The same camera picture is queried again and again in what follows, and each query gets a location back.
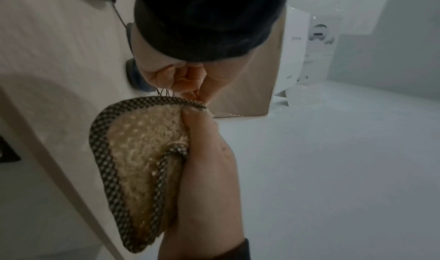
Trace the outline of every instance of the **scrub pad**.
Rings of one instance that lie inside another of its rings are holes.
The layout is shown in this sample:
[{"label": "scrub pad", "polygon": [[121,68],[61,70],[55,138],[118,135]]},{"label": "scrub pad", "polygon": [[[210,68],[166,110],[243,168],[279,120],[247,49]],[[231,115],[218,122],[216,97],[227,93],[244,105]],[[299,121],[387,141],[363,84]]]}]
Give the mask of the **scrub pad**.
[{"label": "scrub pad", "polygon": [[188,154],[181,110],[195,101],[142,97],[108,106],[94,120],[89,143],[124,246],[144,250],[173,222]]}]

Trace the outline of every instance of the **checkered fabric trim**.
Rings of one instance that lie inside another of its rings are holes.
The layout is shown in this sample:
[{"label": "checkered fabric trim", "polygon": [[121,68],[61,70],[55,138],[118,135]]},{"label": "checkered fabric trim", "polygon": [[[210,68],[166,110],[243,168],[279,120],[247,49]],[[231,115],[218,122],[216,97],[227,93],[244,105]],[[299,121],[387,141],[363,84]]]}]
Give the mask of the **checkered fabric trim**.
[{"label": "checkered fabric trim", "polygon": [[117,170],[107,141],[107,131],[111,123],[121,114],[136,109],[148,108],[154,105],[190,105],[199,109],[206,107],[196,101],[184,100],[176,97],[141,97],[123,100],[105,108],[95,118],[90,128],[89,144],[98,165],[101,179],[104,183],[104,191],[109,203],[109,208],[118,227],[124,247],[130,252],[143,251],[158,237],[162,213],[165,205],[165,183],[167,178],[167,162],[171,154],[187,157],[187,147],[182,144],[173,144],[162,155],[158,166],[158,180],[155,182],[153,199],[153,217],[150,224],[150,232],[145,239],[136,237],[129,210],[125,206],[124,193],[119,184]]}]

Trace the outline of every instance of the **mesh scrubber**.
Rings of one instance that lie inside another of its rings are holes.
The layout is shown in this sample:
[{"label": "mesh scrubber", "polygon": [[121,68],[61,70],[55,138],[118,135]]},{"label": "mesh scrubber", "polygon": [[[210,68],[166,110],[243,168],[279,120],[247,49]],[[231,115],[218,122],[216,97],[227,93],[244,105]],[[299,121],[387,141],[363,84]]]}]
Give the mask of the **mesh scrubber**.
[{"label": "mesh scrubber", "polygon": [[144,250],[176,216],[188,132],[181,110],[206,109],[174,97],[142,97],[108,106],[94,120],[89,143],[124,246]]}]

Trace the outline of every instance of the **dark sleeve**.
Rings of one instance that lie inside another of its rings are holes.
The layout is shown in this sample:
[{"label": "dark sleeve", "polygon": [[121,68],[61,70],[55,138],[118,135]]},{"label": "dark sleeve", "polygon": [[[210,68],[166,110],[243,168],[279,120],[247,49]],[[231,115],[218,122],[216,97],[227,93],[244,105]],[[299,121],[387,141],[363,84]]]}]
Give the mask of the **dark sleeve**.
[{"label": "dark sleeve", "polygon": [[270,34],[286,0],[136,0],[135,23],[158,51],[190,62],[247,54]]},{"label": "dark sleeve", "polygon": [[213,260],[251,260],[248,239],[225,254],[213,258]]}]

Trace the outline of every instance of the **brown paper bag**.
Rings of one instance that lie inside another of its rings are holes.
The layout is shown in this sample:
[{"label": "brown paper bag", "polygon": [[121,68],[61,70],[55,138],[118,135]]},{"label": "brown paper bag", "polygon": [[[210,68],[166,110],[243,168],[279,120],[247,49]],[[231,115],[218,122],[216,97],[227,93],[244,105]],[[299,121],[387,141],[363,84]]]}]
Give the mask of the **brown paper bag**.
[{"label": "brown paper bag", "polygon": [[267,115],[280,67],[285,22],[286,10],[246,71],[210,103],[214,117]]}]

